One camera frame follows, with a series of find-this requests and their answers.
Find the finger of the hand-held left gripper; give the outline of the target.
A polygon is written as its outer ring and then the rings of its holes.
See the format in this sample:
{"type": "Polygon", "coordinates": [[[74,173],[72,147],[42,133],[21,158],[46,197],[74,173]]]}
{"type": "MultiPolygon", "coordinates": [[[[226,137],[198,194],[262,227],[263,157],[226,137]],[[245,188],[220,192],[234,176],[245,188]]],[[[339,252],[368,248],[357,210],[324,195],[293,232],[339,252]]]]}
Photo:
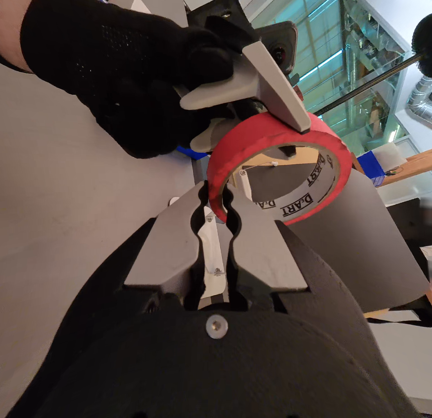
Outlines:
{"type": "Polygon", "coordinates": [[[289,160],[296,156],[296,147],[293,145],[273,146],[262,151],[262,154],[277,160],[289,160]]]}
{"type": "Polygon", "coordinates": [[[293,87],[261,41],[242,49],[258,75],[257,98],[267,111],[299,134],[310,130],[311,120],[293,87]]]}

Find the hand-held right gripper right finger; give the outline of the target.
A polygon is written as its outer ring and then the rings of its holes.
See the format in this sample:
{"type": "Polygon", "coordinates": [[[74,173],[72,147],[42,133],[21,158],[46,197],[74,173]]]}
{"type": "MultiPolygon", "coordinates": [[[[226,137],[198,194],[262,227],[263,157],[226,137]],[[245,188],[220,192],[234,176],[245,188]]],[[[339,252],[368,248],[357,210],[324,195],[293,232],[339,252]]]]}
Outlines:
{"type": "Polygon", "coordinates": [[[232,233],[226,275],[233,311],[278,310],[279,294],[308,289],[276,222],[240,190],[223,190],[225,224],[232,233]]]}

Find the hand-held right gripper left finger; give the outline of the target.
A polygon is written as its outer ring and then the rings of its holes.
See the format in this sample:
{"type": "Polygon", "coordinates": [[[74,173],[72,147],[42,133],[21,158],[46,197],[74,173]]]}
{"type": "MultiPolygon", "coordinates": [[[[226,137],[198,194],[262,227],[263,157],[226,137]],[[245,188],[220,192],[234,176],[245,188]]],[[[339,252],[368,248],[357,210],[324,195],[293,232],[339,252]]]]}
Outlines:
{"type": "Polygon", "coordinates": [[[197,310],[205,291],[204,226],[207,181],[199,182],[156,218],[125,280],[126,286],[155,289],[197,310]]]}

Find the red tape roll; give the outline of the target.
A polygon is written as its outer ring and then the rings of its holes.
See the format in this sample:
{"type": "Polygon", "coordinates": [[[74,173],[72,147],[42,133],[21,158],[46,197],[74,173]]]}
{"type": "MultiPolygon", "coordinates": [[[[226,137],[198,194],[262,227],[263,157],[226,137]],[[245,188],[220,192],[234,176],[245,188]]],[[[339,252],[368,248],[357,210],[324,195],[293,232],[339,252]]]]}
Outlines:
{"type": "Polygon", "coordinates": [[[352,170],[350,151],[324,121],[307,114],[311,124],[304,134],[265,112],[241,122],[219,141],[209,159],[207,181],[210,207],[220,220],[227,219],[222,194],[229,176],[270,148],[291,145],[318,151],[314,168],[297,188],[279,198],[255,203],[274,220],[291,225],[307,219],[342,192],[352,170]]]}

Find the person's left forearm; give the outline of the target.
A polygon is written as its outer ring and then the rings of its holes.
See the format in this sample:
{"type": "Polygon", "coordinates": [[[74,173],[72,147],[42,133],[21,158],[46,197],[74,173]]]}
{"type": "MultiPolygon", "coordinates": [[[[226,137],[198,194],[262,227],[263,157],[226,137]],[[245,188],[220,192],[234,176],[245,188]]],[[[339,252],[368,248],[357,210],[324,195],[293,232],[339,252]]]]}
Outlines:
{"type": "Polygon", "coordinates": [[[21,26],[32,0],[0,0],[0,53],[11,65],[32,74],[20,43],[21,26]]]}

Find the person's left hand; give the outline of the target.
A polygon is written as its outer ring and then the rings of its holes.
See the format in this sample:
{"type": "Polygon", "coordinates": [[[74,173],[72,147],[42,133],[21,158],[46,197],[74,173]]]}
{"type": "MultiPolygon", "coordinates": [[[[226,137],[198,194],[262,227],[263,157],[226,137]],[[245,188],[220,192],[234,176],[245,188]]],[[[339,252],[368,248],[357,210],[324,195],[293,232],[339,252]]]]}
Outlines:
{"type": "Polygon", "coordinates": [[[32,0],[20,43],[30,70],[76,96],[137,159],[189,147],[212,117],[180,106],[190,90],[233,75],[212,32],[96,0],[32,0]]]}

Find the blue plastic bin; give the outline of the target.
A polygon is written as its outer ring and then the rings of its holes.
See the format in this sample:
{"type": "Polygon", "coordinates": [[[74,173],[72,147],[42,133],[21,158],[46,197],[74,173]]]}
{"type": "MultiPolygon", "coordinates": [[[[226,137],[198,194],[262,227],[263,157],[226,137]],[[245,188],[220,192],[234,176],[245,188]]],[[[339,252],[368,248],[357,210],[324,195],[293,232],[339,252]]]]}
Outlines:
{"type": "Polygon", "coordinates": [[[357,157],[357,161],[364,174],[373,183],[374,187],[381,186],[386,177],[386,172],[381,167],[373,151],[368,151],[365,154],[357,157]]]}

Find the black panel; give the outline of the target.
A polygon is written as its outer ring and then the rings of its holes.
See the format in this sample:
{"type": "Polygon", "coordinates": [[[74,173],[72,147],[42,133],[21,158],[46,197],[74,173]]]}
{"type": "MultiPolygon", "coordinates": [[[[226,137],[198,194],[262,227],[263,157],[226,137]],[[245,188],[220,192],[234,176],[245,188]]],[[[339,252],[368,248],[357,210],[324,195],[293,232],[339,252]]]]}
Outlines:
{"type": "Polygon", "coordinates": [[[354,169],[329,205],[289,228],[332,268],[363,313],[405,305],[430,289],[377,190],[354,169]]]}

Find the black stand pole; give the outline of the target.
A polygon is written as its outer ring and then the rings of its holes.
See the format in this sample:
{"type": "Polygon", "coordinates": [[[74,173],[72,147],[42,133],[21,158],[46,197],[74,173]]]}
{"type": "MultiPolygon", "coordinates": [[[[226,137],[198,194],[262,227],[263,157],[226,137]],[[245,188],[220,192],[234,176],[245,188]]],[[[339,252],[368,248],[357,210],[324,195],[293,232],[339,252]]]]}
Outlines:
{"type": "Polygon", "coordinates": [[[314,115],[321,116],[324,113],[329,112],[330,110],[340,106],[341,104],[347,102],[348,100],[356,97],[357,95],[369,90],[373,86],[379,84],[380,82],[386,80],[387,78],[391,77],[394,74],[397,74],[404,70],[405,68],[409,67],[412,64],[415,64],[417,62],[426,62],[427,66],[431,66],[431,52],[429,54],[416,54],[409,59],[401,62],[400,64],[392,67],[391,69],[387,70],[386,72],[382,73],[381,75],[375,77],[374,79],[364,83],[363,85],[359,86],[358,88],[350,91],[348,94],[344,95],[343,97],[335,100],[334,102],[330,103],[329,105],[319,109],[314,113],[314,115]]]}

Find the translucent plastic box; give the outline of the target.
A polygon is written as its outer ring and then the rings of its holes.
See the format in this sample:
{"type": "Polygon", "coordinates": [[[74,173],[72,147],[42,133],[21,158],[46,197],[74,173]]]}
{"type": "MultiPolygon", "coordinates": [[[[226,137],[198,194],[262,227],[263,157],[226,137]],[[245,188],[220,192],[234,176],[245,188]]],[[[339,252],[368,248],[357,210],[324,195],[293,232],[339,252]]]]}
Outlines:
{"type": "Polygon", "coordinates": [[[397,169],[407,163],[407,159],[402,156],[394,142],[389,142],[379,146],[373,149],[372,153],[385,173],[397,169]]]}

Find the wooden desk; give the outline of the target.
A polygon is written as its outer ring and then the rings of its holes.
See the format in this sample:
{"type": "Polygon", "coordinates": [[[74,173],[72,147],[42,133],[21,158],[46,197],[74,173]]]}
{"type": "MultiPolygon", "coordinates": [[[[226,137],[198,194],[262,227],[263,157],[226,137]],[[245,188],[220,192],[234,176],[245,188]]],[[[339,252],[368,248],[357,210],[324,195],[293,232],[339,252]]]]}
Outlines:
{"type": "Polygon", "coordinates": [[[417,155],[407,158],[402,165],[395,167],[386,173],[383,182],[378,187],[397,183],[407,178],[431,172],[432,170],[432,150],[424,151],[417,155]]]}

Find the black fuzzy microphone cover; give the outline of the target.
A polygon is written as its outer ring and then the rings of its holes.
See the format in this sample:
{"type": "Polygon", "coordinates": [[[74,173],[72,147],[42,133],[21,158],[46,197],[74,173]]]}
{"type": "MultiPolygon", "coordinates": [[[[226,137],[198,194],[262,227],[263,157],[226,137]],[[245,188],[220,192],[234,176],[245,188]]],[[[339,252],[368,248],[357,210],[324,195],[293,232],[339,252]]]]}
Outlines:
{"type": "Polygon", "coordinates": [[[420,72],[429,78],[432,77],[432,15],[425,16],[416,26],[412,49],[415,55],[419,55],[418,68],[420,72]]]}

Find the white mounting bracket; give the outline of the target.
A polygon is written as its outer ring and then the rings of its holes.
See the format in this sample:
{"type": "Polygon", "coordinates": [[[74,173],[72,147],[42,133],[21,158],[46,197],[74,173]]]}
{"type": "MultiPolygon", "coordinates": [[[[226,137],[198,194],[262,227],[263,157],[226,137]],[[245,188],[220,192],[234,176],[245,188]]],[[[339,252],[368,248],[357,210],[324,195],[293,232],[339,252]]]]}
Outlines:
{"type": "Polygon", "coordinates": [[[201,297],[200,308],[213,302],[228,301],[224,298],[228,282],[220,247],[217,217],[208,205],[204,206],[203,212],[205,222],[198,231],[198,236],[203,247],[205,291],[201,297]]]}

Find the silver ventilation duct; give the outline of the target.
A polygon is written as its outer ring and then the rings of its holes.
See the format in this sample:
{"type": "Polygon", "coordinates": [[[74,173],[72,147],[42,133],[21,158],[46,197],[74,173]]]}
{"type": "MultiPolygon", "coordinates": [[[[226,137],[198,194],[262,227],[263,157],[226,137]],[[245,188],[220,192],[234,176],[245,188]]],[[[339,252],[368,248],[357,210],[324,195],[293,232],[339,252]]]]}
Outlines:
{"type": "Polygon", "coordinates": [[[432,123],[432,78],[423,75],[411,92],[407,106],[419,119],[432,123]]]}

